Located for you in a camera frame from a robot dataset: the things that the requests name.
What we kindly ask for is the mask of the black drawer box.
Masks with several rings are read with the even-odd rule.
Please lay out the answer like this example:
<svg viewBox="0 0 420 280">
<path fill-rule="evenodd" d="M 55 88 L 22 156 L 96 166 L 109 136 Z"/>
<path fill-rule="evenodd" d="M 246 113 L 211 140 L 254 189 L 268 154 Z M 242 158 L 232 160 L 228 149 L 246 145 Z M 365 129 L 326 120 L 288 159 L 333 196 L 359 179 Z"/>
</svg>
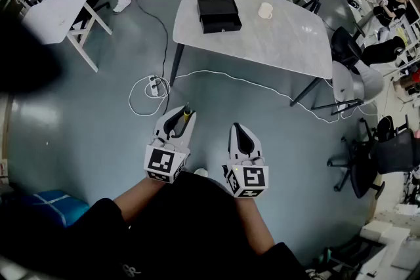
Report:
<svg viewBox="0 0 420 280">
<path fill-rule="evenodd" d="M 240 31 L 242 28 L 235 0 L 198 0 L 197 8 L 204 34 Z"/>
</svg>

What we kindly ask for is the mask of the blue strapped bundle package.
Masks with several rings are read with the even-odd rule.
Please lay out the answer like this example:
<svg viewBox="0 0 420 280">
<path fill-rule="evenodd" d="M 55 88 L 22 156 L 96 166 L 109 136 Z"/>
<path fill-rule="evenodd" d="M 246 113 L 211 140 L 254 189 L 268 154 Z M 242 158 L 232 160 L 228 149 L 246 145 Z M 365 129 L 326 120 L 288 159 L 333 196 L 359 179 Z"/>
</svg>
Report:
<svg viewBox="0 0 420 280">
<path fill-rule="evenodd" d="M 64 228 L 72 226 L 89 210 L 86 202 L 60 190 L 32 194 L 27 202 L 44 217 Z"/>
</svg>

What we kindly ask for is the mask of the white power strip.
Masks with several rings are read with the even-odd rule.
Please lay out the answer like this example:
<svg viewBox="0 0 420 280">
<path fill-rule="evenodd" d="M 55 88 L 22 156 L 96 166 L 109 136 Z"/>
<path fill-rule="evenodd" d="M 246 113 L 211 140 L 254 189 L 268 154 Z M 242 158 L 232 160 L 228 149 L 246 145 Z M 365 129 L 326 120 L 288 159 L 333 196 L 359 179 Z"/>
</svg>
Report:
<svg viewBox="0 0 420 280">
<path fill-rule="evenodd" d="M 158 91 L 159 77 L 155 76 L 155 75 L 150 75 L 148 77 L 148 80 L 149 80 L 150 93 L 151 93 L 152 97 L 158 97 L 159 96 L 159 91 Z"/>
</svg>

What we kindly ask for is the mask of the white table with wooden legs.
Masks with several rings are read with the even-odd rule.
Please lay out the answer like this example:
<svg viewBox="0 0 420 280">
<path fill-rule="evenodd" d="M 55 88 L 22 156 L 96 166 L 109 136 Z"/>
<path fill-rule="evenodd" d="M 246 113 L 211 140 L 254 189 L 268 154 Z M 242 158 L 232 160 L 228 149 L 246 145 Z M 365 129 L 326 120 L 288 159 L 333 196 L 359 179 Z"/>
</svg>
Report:
<svg viewBox="0 0 420 280">
<path fill-rule="evenodd" d="M 74 30 L 72 26 L 83 9 L 91 18 L 86 28 Z M 22 23 L 43 45 L 57 44 L 68 39 L 94 72 L 98 71 L 98 67 L 83 48 L 87 36 L 94 23 L 98 23 L 107 34 L 112 34 L 112 30 L 87 0 L 44 0 L 28 9 Z"/>
</svg>

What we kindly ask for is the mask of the white foam packaging block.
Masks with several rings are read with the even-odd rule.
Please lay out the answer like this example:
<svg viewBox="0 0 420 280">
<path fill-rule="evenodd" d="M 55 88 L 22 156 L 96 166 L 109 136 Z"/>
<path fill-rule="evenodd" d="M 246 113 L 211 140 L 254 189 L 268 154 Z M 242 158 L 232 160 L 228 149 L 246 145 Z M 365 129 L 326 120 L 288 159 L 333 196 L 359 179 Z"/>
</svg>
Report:
<svg viewBox="0 0 420 280">
<path fill-rule="evenodd" d="M 360 237 L 380 250 L 362 264 L 356 280 L 420 280 L 420 213 L 378 212 Z"/>
</svg>

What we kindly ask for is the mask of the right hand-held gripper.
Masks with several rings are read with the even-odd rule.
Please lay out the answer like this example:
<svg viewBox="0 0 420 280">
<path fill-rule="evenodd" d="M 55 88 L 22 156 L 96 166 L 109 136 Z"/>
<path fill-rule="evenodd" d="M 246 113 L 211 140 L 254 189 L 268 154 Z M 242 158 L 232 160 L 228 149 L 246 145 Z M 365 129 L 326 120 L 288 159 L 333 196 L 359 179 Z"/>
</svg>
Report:
<svg viewBox="0 0 420 280">
<path fill-rule="evenodd" d="M 240 123 L 229 131 L 228 153 L 231 159 L 223 165 L 223 175 L 235 198 L 256 198 L 268 189 L 268 166 L 257 136 Z M 237 159 L 245 155 L 248 159 Z"/>
</svg>

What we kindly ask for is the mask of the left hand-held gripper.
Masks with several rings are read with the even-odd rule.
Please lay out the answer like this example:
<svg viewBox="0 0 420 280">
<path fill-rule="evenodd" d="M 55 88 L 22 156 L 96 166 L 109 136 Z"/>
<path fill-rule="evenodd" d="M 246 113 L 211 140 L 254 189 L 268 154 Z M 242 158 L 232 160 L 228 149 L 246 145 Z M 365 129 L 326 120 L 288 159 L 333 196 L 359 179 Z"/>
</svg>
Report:
<svg viewBox="0 0 420 280">
<path fill-rule="evenodd" d="M 196 112 L 192 111 L 190 119 L 185 123 L 185 107 L 173 108 L 157 120 L 153 131 L 153 135 L 157 137 L 146 146 L 144 158 L 146 177 L 172 184 L 184 168 L 190 155 L 187 147 L 196 122 Z"/>
</svg>

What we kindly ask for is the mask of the person's black clothing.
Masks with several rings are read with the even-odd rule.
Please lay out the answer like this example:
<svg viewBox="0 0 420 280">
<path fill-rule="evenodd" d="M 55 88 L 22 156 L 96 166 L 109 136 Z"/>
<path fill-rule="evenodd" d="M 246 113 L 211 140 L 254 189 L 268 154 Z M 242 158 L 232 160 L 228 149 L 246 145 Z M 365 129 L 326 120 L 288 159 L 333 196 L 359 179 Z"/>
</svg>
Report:
<svg viewBox="0 0 420 280">
<path fill-rule="evenodd" d="M 250 247 L 235 197 L 182 172 L 131 223 L 103 198 L 72 226 L 32 206 L 0 206 L 0 256 L 65 280 L 310 280 L 284 243 Z"/>
</svg>

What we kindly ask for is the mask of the person's right forearm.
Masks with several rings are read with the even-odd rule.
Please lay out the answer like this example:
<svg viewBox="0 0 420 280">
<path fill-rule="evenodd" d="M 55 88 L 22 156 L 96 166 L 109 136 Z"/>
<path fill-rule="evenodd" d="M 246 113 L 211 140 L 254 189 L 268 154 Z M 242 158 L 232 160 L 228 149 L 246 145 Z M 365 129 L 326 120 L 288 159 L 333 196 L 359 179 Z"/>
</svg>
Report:
<svg viewBox="0 0 420 280">
<path fill-rule="evenodd" d="M 254 199 L 235 198 L 235 203 L 250 247 L 258 255 L 266 253 L 275 242 Z"/>
</svg>

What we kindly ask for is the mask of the white cup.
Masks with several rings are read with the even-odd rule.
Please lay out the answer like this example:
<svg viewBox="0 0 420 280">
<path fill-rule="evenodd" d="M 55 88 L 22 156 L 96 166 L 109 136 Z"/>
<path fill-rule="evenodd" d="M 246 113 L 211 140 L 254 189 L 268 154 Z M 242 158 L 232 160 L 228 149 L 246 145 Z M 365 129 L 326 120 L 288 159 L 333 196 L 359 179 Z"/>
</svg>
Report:
<svg viewBox="0 0 420 280">
<path fill-rule="evenodd" d="M 264 2 L 258 9 L 258 15 L 260 18 L 269 20 L 272 18 L 273 10 L 274 8 L 270 3 Z"/>
</svg>

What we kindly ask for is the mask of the grey marble table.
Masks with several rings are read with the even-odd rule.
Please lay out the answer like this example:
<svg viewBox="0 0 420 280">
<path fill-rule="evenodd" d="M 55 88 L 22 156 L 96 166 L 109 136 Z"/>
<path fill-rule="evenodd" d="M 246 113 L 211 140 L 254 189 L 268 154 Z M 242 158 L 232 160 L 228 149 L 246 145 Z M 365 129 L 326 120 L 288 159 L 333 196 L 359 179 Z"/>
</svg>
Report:
<svg viewBox="0 0 420 280">
<path fill-rule="evenodd" d="M 272 18 L 260 18 L 261 3 L 270 3 Z M 322 19 L 286 0 L 235 0 L 240 31 L 204 34 L 198 0 L 181 0 L 173 28 L 177 49 L 171 70 L 174 83 L 185 46 L 209 50 L 293 71 L 316 79 L 332 78 L 332 56 Z"/>
</svg>

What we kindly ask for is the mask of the person's left forearm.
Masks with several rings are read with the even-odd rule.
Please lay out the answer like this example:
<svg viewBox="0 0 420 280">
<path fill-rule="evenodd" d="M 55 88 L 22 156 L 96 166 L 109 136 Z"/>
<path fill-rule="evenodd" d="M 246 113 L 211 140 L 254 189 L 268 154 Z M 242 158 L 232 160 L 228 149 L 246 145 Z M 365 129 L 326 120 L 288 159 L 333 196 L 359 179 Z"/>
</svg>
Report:
<svg viewBox="0 0 420 280">
<path fill-rule="evenodd" d="M 114 199 L 126 223 L 131 223 L 145 209 L 165 182 L 144 178 L 135 186 Z"/>
</svg>

